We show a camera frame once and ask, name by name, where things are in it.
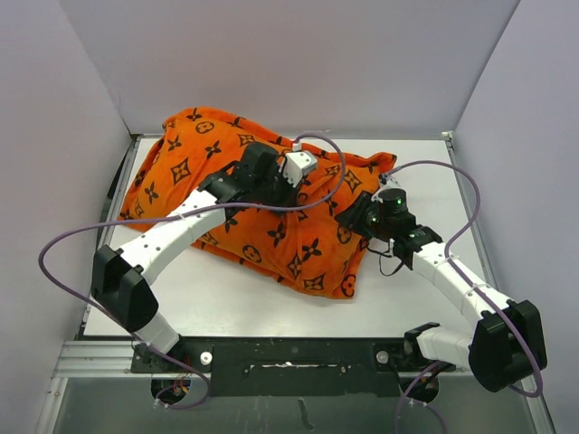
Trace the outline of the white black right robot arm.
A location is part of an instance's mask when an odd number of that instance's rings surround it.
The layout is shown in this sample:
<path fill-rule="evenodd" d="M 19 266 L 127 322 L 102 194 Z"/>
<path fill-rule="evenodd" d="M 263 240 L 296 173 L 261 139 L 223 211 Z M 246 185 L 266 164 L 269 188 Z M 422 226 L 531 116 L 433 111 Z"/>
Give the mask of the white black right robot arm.
<path fill-rule="evenodd" d="M 366 239 L 391 242 L 393 256 L 431 282 L 472 328 L 459 333 L 427 323 L 409 330 L 403 347 L 409 367 L 421 370 L 432 361 L 449 363 L 471 371 L 490 392 L 546 368 L 537 307 L 528 300 L 514 301 L 466 268 L 438 233 L 417 223 L 408 210 L 405 190 L 362 192 L 336 220 Z"/>

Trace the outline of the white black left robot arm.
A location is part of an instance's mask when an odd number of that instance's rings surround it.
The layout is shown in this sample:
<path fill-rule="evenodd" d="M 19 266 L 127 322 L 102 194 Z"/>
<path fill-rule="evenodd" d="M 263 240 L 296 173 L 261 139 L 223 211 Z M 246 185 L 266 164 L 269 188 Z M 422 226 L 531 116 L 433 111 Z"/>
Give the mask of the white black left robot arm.
<path fill-rule="evenodd" d="M 116 250 L 99 248 L 93 258 L 93 298 L 123 329 L 154 347 L 151 358 L 160 369 L 176 370 L 185 350 L 161 315 L 152 284 L 183 250 L 234 216 L 237 203 L 296 205 L 302 179 L 316 166 L 316 158 L 305 150 L 280 155 L 263 143 L 249 144 L 239 160 L 206 176 L 169 213 L 169 222 Z"/>

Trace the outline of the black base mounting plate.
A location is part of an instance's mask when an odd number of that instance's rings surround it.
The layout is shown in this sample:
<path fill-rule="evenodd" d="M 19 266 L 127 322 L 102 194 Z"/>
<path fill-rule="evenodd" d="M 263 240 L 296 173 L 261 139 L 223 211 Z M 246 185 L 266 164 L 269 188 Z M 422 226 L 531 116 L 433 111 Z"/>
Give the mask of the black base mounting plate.
<path fill-rule="evenodd" d="M 399 337 L 185 337 L 168 359 L 137 344 L 130 371 L 170 377 L 184 363 L 209 379 L 213 397 L 396 397 L 428 364 Z"/>

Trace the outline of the aluminium frame rail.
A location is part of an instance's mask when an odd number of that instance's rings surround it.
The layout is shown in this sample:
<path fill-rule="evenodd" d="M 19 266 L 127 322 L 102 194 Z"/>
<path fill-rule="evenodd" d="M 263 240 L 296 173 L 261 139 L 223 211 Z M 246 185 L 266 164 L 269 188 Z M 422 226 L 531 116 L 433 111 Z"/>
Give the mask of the aluminium frame rail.
<path fill-rule="evenodd" d="M 149 374 L 133 373 L 132 343 L 129 341 L 67 341 L 60 354 L 35 431 L 37 433 L 73 433 L 106 420 L 112 394 L 125 382 L 139 388 Z"/>

